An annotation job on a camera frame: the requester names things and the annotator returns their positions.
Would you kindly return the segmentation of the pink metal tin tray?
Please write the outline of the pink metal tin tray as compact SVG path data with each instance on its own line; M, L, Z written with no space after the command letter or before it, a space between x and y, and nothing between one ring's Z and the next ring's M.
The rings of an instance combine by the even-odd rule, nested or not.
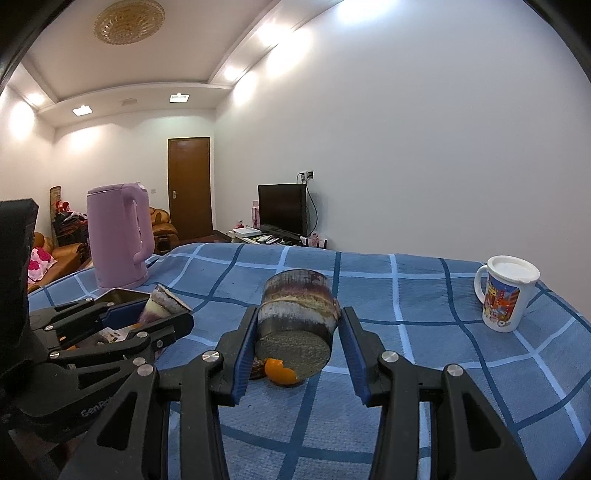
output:
M138 318L148 298L148 293L140 291L107 291L91 307L74 315L74 321L60 336L60 345L73 350L123 341L139 326Z

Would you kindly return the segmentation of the pink floral cushion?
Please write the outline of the pink floral cushion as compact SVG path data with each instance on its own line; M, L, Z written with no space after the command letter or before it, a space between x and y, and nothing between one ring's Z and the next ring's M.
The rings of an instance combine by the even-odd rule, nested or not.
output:
M28 283L39 283L56 263L57 260L42 247L34 247L28 265Z

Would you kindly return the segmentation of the brown leather sofa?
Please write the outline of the brown leather sofa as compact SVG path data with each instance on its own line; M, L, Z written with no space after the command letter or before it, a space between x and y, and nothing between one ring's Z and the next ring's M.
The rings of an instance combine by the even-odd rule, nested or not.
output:
M38 251L43 250L55 262L40 280L29 281L29 293L75 272L90 258L87 220L77 214L67 216L63 207L59 207L59 210L53 222L54 238L39 232L34 234L33 247ZM179 244L177 229L165 210L150 207L149 213L154 253L167 253Z

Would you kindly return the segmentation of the pink electric kettle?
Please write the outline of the pink electric kettle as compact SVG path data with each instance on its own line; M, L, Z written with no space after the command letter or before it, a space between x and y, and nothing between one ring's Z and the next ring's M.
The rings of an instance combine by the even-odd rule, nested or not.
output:
M87 192L90 253L97 285L134 288L148 277L154 238L149 198L140 183L96 187Z

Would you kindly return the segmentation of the blue plaid tablecloth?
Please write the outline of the blue plaid tablecloth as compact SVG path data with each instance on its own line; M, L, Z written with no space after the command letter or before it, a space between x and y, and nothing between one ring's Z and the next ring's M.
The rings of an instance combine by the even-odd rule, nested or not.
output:
M504 420L540 479L559 478L590 435L590 325L543 284L514 332L489 329L473 289L478 264L403 254L197 243L148 260L145 291L168 287L190 306L194 327L158 359L183 365L211 349L259 304L274 274L325 275L363 328L413 363L464 367ZM365 479L380 412L353 392L342 348L303 385L249 383L221 412L233 479Z

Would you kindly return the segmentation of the small orange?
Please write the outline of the small orange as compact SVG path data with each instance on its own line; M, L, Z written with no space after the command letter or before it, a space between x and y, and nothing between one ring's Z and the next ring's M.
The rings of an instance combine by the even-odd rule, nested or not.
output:
M297 373L293 369L287 368L283 360L269 358L264 362L264 372L266 377L276 385L294 386L300 383Z

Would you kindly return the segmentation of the brown wooden door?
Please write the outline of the brown wooden door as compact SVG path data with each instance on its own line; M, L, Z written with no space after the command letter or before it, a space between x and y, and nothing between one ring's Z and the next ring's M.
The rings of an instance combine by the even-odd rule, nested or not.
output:
M211 139L173 138L167 146L170 221L181 241L212 233Z

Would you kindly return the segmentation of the white printed mug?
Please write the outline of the white printed mug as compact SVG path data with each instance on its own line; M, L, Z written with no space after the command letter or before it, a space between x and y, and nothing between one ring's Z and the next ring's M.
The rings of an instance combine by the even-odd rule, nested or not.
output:
M497 332L516 330L539 279L539 269L527 260L510 255L490 257L474 278L484 323Z

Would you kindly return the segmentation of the white TV stand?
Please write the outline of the white TV stand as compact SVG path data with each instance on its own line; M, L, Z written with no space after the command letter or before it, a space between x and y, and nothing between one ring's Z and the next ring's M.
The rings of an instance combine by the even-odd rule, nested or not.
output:
M329 240L312 233L311 236L301 236L287 231L266 227L263 230L255 227L233 228L226 232L233 243L242 242L252 245L284 245L329 249Z

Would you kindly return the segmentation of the black television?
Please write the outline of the black television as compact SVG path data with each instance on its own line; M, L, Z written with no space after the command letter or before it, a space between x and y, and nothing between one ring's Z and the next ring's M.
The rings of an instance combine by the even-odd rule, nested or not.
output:
M259 185L259 222L297 235L308 232L308 200L304 184Z

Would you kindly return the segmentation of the round gold ceiling lamp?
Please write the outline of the round gold ceiling lamp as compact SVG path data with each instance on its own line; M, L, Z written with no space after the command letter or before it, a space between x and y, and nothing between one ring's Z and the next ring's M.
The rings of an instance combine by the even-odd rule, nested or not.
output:
M164 8L157 1L117 1L98 15L93 31L107 45L130 45L155 34L164 20Z

